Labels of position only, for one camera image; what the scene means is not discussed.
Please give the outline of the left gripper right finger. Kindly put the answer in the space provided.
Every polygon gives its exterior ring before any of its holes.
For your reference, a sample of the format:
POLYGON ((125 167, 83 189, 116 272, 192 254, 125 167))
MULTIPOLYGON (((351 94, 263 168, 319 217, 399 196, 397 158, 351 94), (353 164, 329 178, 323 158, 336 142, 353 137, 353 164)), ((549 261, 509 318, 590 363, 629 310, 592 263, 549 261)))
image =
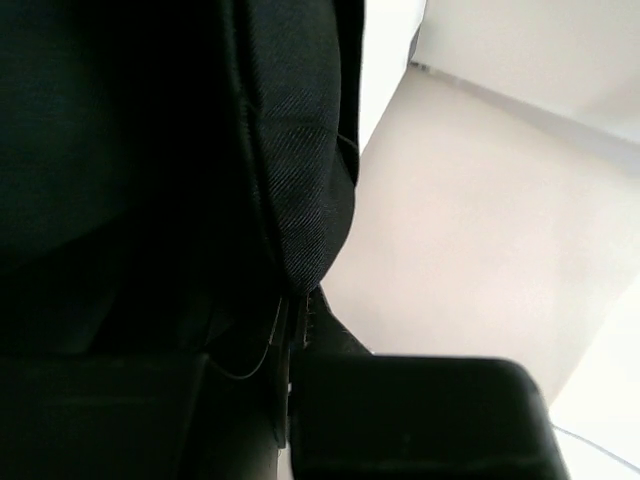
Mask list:
POLYGON ((298 479, 564 479, 542 394, 501 358, 377 355, 321 290, 296 312, 289 442, 298 479))

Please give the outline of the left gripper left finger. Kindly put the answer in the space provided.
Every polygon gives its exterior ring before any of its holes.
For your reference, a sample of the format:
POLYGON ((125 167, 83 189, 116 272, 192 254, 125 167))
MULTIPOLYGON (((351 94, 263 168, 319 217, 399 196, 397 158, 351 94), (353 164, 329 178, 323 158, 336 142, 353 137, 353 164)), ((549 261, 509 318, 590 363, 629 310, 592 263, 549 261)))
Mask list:
POLYGON ((288 304, 258 361, 205 354, 1 360, 5 479, 273 479, 286 443, 288 304))

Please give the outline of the black pleated skirt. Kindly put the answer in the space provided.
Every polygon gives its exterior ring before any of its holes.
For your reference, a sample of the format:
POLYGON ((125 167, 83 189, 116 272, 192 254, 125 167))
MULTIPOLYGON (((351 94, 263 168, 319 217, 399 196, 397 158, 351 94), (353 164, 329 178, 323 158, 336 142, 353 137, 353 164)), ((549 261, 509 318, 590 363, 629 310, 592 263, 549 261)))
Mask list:
POLYGON ((5 1, 1 352, 266 355, 352 223, 360 1, 5 1))

